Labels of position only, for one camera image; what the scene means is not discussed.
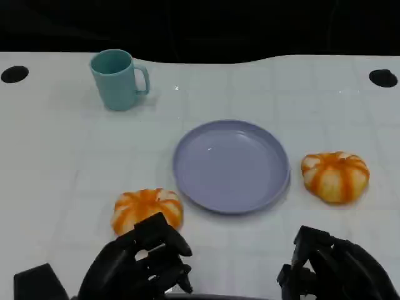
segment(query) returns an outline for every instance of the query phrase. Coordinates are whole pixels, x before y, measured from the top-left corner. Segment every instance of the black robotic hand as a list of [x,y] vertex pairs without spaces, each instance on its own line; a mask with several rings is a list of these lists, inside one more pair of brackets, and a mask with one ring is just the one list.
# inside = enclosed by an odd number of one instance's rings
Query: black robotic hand
[[[318,300],[399,300],[383,267],[362,247],[302,226],[292,264],[278,276],[283,300],[313,294]],[[304,264],[309,261],[315,272]]]
[[[143,249],[148,256],[137,261],[135,255]],[[160,212],[102,249],[89,268],[77,298],[159,299],[176,284],[191,293],[188,279],[191,267],[181,261],[180,255],[191,256],[192,251]]]

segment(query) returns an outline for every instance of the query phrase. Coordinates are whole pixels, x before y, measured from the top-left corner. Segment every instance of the purple plate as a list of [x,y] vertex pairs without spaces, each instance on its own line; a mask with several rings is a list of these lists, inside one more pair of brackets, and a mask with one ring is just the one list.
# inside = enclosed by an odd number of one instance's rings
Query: purple plate
[[279,199],[288,156],[269,132],[242,121],[214,121],[187,133],[174,153],[178,188],[199,205],[242,214]]

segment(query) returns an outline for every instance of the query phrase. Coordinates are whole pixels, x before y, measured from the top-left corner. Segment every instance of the orange pumpkin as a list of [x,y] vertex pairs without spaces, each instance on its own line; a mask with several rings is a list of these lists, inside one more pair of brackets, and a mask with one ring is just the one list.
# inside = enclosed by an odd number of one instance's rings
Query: orange pumpkin
[[357,155],[346,152],[309,154],[301,162],[304,185],[327,203],[356,200],[369,181],[369,170]]
[[181,226],[183,207],[176,193],[165,189],[125,192],[115,203],[111,225],[115,233],[122,236],[132,230],[136,223],[159,212],[164,214],[173,228]]

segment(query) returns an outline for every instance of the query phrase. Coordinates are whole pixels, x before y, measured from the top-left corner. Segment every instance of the white table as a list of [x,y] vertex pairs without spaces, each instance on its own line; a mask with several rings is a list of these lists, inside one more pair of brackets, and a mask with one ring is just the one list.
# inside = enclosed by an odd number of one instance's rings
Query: white table
[[[29,76],[0,82],[0,297],[13,274],[50,262],[76,294],[89,265],[113,238],[119,193],[176,190],[171,156],[185,132],[215,119],[243,119],[274,133],[292,166],[286,198],[243,217],[210,214],[185,202],[181,230],[194,256],[197,293],[280,299],[276,276],[291,260],[300,225],[364,246],[400,289],[400,84],[385,89],[373,69],[400,76],[398,57],[283,56],[235,65],[143,61],[152,92],[128,112],[103,108],[92,54],[0,53],[0,70]],[[327,206],[303,188],[307,153],[363,157],[368,192],[357,204]]]

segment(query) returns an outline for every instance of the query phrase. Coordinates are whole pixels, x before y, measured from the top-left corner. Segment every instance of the mug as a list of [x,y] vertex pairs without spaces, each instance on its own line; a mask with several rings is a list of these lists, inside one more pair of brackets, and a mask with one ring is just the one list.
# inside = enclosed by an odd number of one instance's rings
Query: mug
[[[149,93],[148,70],[134,65],[132,56],[126,51],[101,51],[92,58],[90,68],[104,105],[113,111],[126,111],[135,105],[139,95]],[[135,69],[143,73],[144,91],[138,91],[136,87]]]

